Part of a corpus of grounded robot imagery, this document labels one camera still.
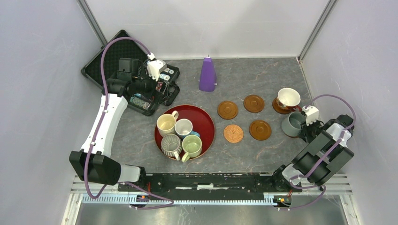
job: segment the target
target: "red plate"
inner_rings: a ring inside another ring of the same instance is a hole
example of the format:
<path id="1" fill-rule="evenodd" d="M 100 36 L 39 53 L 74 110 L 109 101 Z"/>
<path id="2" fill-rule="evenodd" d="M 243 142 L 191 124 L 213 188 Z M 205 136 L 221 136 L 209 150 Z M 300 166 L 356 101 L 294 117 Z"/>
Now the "red plate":
<path id="1" fill-rule="evenodd" d="M 215 126 L 213 120 L 211 119 L 209 114 L 207 114 L 207 112 L 193 105 L 178 105 L 176 107 L 167 110 L 164 114 L 171 114 L 174 110 L 178 111 L 179 114 L 177 121 L 179 121 L 180 119 L 190 120 L 193 125 L 193 131 L 198 132 L 200 134 L 200 139 L 202 140 L 202 152 L 197 157 L 190 158 L 189 160 L 196 159 L 201 155 L 203 155 L 204 153 L 206 153 L 207 150 L 210 148 L 210 145 L 213 143 L 215 135 Z M 162 152 L 161 150 L 162 138 L 163 137 L 159 134 L 159 131 L 155 125 L 155 141 L 156 145 L 158 146 L 161 152 Z M 184 151 L 181 151 L 180 158 L 183 158 L 183 156 L 184 156 Z"/>

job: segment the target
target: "marble tabletop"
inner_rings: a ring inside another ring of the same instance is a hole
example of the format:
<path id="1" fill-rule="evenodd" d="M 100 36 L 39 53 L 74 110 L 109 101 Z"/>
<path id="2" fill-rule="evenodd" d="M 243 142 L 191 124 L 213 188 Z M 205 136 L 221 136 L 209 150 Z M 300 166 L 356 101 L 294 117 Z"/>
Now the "marble tabletop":
<path id="1" fill-rule="evenodd" d="M 146 117 L 127 108 L 123 113 L 112 144 L 111 158 L 121 164 L 145 167 L 147 173 L 190 172 L 272 172 L 281 164 L 289 163 L 305 146 L 299 138 L 287 137 L 281 122 L 286 115 L 272 108 L 272 100 L 284 87 L 297 90 L 303 106 L 310 95 L 300 67 L 295 58 L 214 59 L 217 86 L 214 92 L 199 90 L 199 77 L 203 60 L 169 60 L 168 64 L 180 68 L 176 83 L 180 93 L 174 103 L 160 105 L 153 116 Z M 259 113 L 248 112 L 243 99 L 251 94 L 264 99 L 265 107 Z M 232 120 L 217 114 L 222 101 L 237 104 L 239 113 Z M 213 145 L 201 157 L 186 163 L 169 159 L 156 146 L 153 131 L 157 118 L 176 105 L 196 105 L 212 117 L 216 135 Z M 253 120 L 264 120 L 272 128 L 265 141 L 250 136 Z M 229 143 L 223 136 L 229 124 L 239 125 L 245 135 L 241 142 Z"/>

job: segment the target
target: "metal frame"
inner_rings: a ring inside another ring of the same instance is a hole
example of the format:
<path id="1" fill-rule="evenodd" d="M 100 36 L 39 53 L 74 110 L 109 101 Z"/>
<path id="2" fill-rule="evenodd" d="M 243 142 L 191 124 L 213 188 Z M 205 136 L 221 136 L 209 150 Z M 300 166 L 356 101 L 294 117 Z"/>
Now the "metal frame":
<path id="1" fill-rule="evenodd" d="M 303 186 L 310 186 L 306 181 L 302 182 Z M 335 174 L 328 182 L 326 182 L 326 195 L 338 195 L 343 205 L 343 210 L 349 225 L 360 225 L 360 220 L 355 209 L 355 204 L 352 198 L 352 190 L 345 174 Z M 103 194 L 97 200 L 91 199 L 87 194 L 84 182 L 77 176 L 70 190 L 69 200 L 62 218 L 62 225 L 75 225 L 77 216 L 82 203 L 105 203 L 105 204 L 130 204 L 137 203 L 136 196 L 144 194 L 143 192 L 119 192 L 118 185 L 107 186 Z M 90 188 L 93 193 L 97 193 L 102 184 L 90 183 Z M 301 193 L 293 193 L 293 195 L 319 195 L 320 190 L 313 188 L 304 190 Z M 287 193 L 264 193 L 264 200 L 245 200 L 245 201 L 175 201 L 176 205 L 275 205 L 272 199 L 275 195 L 286 195 Z M 167 204 L 163 201 L 150 201 L 148 204 Z"/>
<path id="2" fill-rule="evenodd" d="M 301 50 L 300 55 L 298 55 L 297 60 L 299 63 L 304 59 L 306 56 L 308 49 L 311 47 L 312 43 L 318 36 L 319 31 L 321 30 L 322 26 L 324 25 L 326 19 L 328 18 L 330 12 L 334 8 L 337 0 L 329 0 L 328 3 L 326 4 L 325 9 L 323 10 L 321 16 L 318 19 L 318 22 L 316 23 L 314 29 L 312 30 L 310 37 L 308 38 L 306 44 L 304 45 L 303 50 Z"/>
<path id="3" fill-rule="evenodd" d="M 77 2 L 82 8 L 82 11 L 86 16 L 88 23 L 90 23 L 95 35 L 97 35 L 98 40 L 101 42 L 102 46 L 106 46 L 108 43 L 107 39 L 104 33 L 102 33 L 101 27 L 98 24 L 97 20 L 95 19 L 94 14 L 92 13 L 90 7 L 88 6 L 86 0 L 77 0 Z"/>

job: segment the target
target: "light green mug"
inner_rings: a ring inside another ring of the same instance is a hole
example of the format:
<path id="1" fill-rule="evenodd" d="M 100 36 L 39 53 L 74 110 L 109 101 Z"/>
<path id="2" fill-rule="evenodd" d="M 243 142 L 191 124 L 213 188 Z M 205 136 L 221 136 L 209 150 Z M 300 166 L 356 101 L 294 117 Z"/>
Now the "light green mug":
<path id="1" fill-rule="evenodd" d="M 202 140 L 196 135 L 188 135 L 183 140 L 183 150 L 185 152 L 181 161 L 184 163 L 190 158 L 194 158 L 200 155 L 202 152 Z"/>

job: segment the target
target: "black case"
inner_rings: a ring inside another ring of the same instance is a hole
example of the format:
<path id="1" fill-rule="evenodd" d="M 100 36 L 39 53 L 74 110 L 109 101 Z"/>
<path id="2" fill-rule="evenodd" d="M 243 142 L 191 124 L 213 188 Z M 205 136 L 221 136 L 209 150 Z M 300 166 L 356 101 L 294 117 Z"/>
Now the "black case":
<path id="1" fill-rule="evenodd" d="M 121 37 L 130 37 L 125 30 L 119 31 L 112 40 L 115 38 Z M 101 63 L 101 56 L 103 50 L 97 53 L 93 59 L 87 63 L 82 68 L 82 74 L 93 81 L 99 88 L 102 89 L 103 83 L 101 78 L 101 70 L 100 70 L 100 63 Z M 145 52 L 134 42 L 130 40 L 121 40 L 114 43 L 107 51 L 104 60 L 104 72 L 105 78 L 111 78 L 111 76 L 115 73 L 115 71 L 119 68 L 119 59 L 120 58 L 132 58 L 132 59 L 139 59 L 142 62 L 145 62 L 148 57 Z M 156 109 L 158 108 L 159 104 L 164 104 L 166 106 L 171 105 L 174 99 L 177 97 L 178 93 L 180 92 L 180 88 L 176 84 L 176 79 L 180 75 L 180 69 L 174 67 L 172 65 L 167 64 L 168 72 L 163 71 L 163 74 L 169 75 L 170 79 L 168 81 L 164 81 L 159 79 L 158 82 L 161 82 L 166 85 L 162 85 L 160 91 L 154 90 L 151 99 L 147 99 L 143 96 L 134 96 L 134 98 L 138 98 L 141 103 L 145 103 L 145 107 L 133 103 L 133 97 L 131 99 L 127 99 L 129 104 L 128 107 L 132 108 L 145 116 L 152 115 Z"/>

